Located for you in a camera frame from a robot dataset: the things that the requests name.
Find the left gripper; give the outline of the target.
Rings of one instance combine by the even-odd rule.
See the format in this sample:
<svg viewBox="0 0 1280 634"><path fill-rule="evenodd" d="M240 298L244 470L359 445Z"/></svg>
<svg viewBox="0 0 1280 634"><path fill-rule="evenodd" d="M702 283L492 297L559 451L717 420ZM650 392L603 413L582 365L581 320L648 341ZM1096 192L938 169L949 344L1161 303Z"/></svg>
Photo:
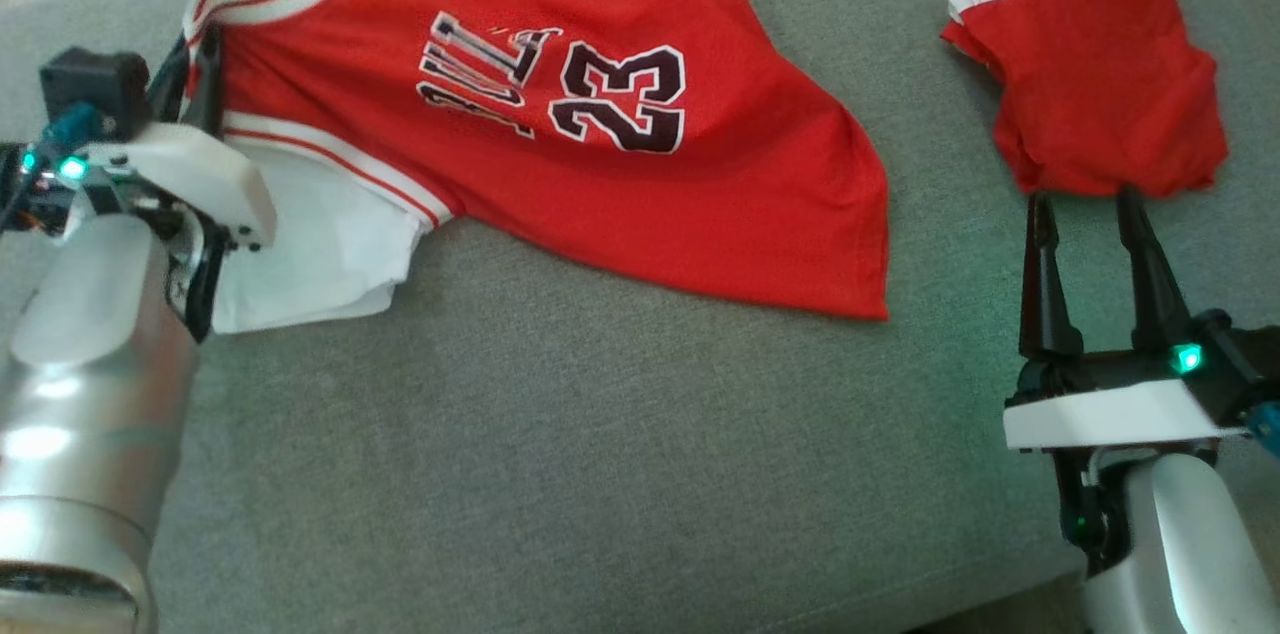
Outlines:
<svg viewBox="0 0 1280 634"><path fill-rule="evenodd" d="M242 246L270 248L275 243L278 215L262 173L238 150L209 133L221 133L224 86L223 35L212 26L195 50L179 36L148 82L154 123L133 140L97 142L83 147L88 163L123 168L205 214L230 232ZM193 87L182 117L189 74Z"/></svg>

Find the red basketball shorts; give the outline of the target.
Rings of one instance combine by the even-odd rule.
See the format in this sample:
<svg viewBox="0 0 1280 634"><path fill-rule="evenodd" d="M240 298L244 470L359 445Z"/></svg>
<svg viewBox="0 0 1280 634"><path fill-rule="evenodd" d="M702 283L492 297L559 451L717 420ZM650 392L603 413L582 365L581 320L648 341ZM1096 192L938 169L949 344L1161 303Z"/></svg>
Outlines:
<svg viewBox="0 0 1280 634"><path fill-rule="evenodd" d="M1024 193L1166 199L1228 159L1217 64L1178 0L947 0L942 38L1002 88L995 145Z"/></svg>

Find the red basketball jersey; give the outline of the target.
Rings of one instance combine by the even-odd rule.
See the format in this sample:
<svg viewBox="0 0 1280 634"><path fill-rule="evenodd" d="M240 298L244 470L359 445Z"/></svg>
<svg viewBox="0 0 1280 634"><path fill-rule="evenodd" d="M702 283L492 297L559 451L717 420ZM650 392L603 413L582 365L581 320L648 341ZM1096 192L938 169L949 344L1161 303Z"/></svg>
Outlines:
<svg viewBox="0 0 1280 634"><path fill-rule="evenodd" d="M276 250L221 332L389 306L430 232L474 218L723 300L884 320L888 183L854 117L749 0L189 0L227 141Z"/></svg>

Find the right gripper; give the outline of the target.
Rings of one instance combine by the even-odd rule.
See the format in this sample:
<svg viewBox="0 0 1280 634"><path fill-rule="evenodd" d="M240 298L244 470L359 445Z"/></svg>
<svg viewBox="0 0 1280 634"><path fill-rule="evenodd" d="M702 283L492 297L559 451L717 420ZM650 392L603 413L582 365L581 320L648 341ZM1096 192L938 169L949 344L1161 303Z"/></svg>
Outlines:
<svg viewBox="0 0 1280 634"><path fill-rule="evenodd" d="M1139 190L1124 186L1116 210L1130 257L1135 351L1083 355L1060 277L1052 202L1044 192L1028 199L1019 354L1029 361L1005 402L1010 450L1096 450L1245 434L1244 427L1215 423L1189 387L1207 374L1207 359L1199 345L1184 345L1190 341L1190 314Z"/></svg>

